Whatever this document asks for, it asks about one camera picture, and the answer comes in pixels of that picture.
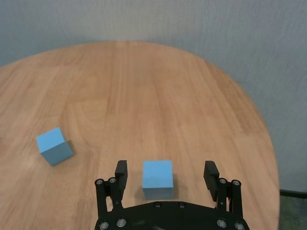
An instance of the foam cube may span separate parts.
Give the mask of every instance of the foam cube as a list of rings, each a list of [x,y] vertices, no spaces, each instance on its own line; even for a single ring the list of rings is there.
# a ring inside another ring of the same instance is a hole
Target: foam cube
[[[172,162],[144,161],[142,188],[146,200],[173,199]]]
[[[73,155],[59,127],[37,136],[36,142],[39,152],[51,166]]]

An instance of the floor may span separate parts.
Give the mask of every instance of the floor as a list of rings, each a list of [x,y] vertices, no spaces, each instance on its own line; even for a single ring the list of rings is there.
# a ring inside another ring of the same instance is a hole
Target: floor
[[[279,230],[307,230],[307,199],[281,196]]]

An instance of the screw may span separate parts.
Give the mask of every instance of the screw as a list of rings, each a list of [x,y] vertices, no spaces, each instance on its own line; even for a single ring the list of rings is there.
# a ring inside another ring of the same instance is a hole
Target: screw
[[[117,223],[116,223],[116,225],[117,225],[117,227],[120,227],[120,228],[122,228],[122,227],[124,227],[125,225],[126,225],[126,220],[125,219],[119,219],[118,221],[117,221]]]
[[[237,186],[240,185],[239,181],[233,181],[233,184]]]
[[[184,208],[185,206],[186,206],[185,203],[183,203],[183,202],[180,202],[180,203],[179,203],[179,207],[180,207],[180,208]]]
[[[109,227],[108,222],[102,222],[99,228],[100,230],[106,230],[108,227]]]
[[[237,230],[245,230],[244,225],[241,223],[235,223],[235,228]]]
[[[221,227],[223,229],[227,227],[226,222],[224,220],[222,220],[222,219],[217,220],[216,223],[217,223],[217,226],[219,226],[219,227]]]
[[[155,202],[154,206],[155,207],[161,207],[161,203],[160,202]]]

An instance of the gray wall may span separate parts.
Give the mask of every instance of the gray wall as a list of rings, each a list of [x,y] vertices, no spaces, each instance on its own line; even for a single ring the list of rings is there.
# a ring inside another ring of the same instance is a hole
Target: gray wall
[[[262,113],[281,188],[307,191],[307,1],[1,1],[0,65],[101,40],[158,42],[215,63]]]

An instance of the round table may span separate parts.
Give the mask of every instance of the round table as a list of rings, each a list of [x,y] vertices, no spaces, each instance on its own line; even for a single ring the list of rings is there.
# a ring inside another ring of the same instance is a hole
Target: round table
[[[0,68],[0,228],[93,229],[94,181],[128,160],[123,206],[147,202],[142,162],[172,160],[175,200],[214,207],[203,170],[242,182],[251,230],[276,230],[279,182],[265,124],[213,64],[144,42],[56,49]],[[60,127],[74,156],[51,167],[35,137]]]

